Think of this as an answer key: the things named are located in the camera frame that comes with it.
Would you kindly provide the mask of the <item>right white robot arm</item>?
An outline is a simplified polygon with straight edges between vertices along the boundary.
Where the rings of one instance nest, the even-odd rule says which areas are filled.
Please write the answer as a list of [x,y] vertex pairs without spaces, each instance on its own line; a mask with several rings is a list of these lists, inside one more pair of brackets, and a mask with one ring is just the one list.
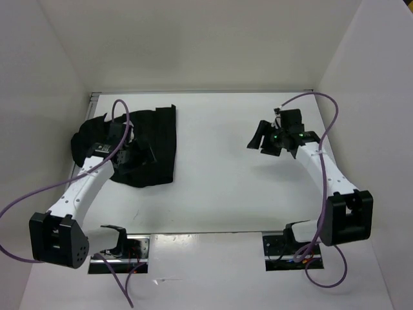
[[317,134],[303,129],[302,124],[287,130],[261,120],[247,147],[271,156],[279,156],[285,149],[310,174],[325,204],[317,241],[333,246],[369,239],[374,203],[371,193],[352,184],[319,146]]

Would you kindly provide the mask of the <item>black skirt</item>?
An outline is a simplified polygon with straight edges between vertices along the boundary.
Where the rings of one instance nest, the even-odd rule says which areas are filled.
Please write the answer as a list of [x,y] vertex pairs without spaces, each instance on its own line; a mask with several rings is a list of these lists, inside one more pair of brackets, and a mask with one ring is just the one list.
[[[126,115],[123,114],[112,121],[126,124]],[[104,116],[90,119],[84,122],[79,131],[72,136],[70,142],[72,158],[77,166],[83,166],[94,144],[103,143],[113,147],[118,145],[120,140],[108,139],[110,122],[105,121]],[[136,142],[137,139],[147,140],[157,161],[142,163],[132,176],[112,176],[110,179],[136,188],[172,183],[177,147],[176,106],[131,112],[128,135],[133,139],[129,139],[125,145]]]

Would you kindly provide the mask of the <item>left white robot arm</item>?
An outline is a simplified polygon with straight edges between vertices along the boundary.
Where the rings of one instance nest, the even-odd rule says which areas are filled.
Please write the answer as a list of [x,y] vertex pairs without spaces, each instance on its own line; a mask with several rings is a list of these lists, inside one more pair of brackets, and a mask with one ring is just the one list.
[[117,150],[95,143],[87,152],[78,180],[71,182],[62,197],[45,213],[36,212],[29,221],[35,260],[77,269],[88,255],[109,254],[121,258],[128,252],[126,229],[102,225],[84,232],[85,216],[102,186],[115,174],[126,174],[156,162],[150,144],[133,139]]

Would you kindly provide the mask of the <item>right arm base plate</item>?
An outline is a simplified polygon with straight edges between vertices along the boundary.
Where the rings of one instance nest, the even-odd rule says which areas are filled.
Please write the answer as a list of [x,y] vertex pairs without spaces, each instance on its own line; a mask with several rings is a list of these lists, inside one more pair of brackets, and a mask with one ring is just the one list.
[[263,251],[266,271],[298,271],[304,270],[310,262],[309,269],[323,269],[323,259],[319,246],[306,256],[302,262],[293,260],[294,253],[302,246],[300,243],[287,244],[285,237],[279,232],[274,234],[263,234]]

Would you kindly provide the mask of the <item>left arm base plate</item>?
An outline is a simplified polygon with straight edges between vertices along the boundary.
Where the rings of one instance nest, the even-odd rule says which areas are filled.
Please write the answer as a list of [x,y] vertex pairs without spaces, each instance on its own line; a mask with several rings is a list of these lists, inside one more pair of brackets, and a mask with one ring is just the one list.
[[150,235],[129,234],[121,250],[103,250],[90,259],[88,274],[109,274],[103,257],[116,274],[146,274],[150,250]]

